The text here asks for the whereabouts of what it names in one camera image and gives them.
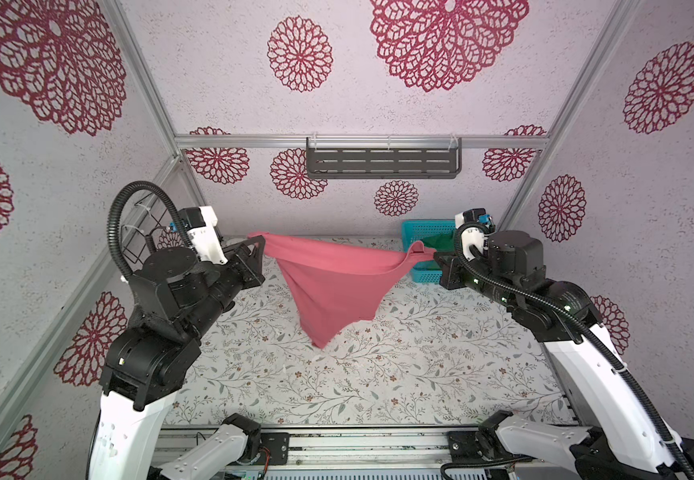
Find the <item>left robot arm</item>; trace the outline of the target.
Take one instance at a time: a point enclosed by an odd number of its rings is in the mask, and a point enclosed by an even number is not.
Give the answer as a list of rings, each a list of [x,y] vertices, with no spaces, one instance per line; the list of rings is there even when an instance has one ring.
[[[210,479],[234,462],[257,458],[260,425],[233,414],[177,459],[152,463],[165,418],[202,354],[204,337],[234,308],[241,291],[265,281],[264,237],[224,247],[217,223],[207,206],[175,211],[171,229],[180,245],[158,248],[147,235],[149,256],[141,268],[123,266],[135,307],[106,355],[87,478]]]

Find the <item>pink tank top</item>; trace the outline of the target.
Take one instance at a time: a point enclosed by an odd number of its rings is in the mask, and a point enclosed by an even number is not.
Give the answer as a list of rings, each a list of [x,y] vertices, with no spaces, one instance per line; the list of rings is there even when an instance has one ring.
[[[421,241],[407,251],[343,245],[308,238],[260,234],[276,260],[312,344],[325,348],[345,327],[375,318],[384,297],[435,250]]]

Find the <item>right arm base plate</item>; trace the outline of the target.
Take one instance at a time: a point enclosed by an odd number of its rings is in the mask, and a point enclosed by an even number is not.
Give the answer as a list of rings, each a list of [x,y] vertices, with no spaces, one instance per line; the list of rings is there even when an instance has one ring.
[[[451,462],[477,463],[491,460],[489,440],[480,430],[452,430],[446,434]]]

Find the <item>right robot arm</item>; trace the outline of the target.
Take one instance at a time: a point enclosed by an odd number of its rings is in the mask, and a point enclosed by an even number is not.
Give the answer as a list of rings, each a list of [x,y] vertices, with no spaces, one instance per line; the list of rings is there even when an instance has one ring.
[[[440,284],[469,288],[503,306],[543,345],[571,381],[591,425],[558,426],[500,410],[474,432],[448,437],[455,468],[510,469],[544,461],[582,479],[694,479],[694,439],[663,419],[612,343],[602,314],[578,285],[547,278],[542,243],[523,231],[496,229],[483,209],[455,218],[453,249],[437,252]]]

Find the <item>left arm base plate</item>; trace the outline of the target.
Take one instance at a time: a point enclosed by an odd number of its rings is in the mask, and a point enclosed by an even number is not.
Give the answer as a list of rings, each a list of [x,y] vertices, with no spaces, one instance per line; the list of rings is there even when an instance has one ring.
[[[291,435],[287,432],[262,432],[251,440],[252,465],[288,464]]]

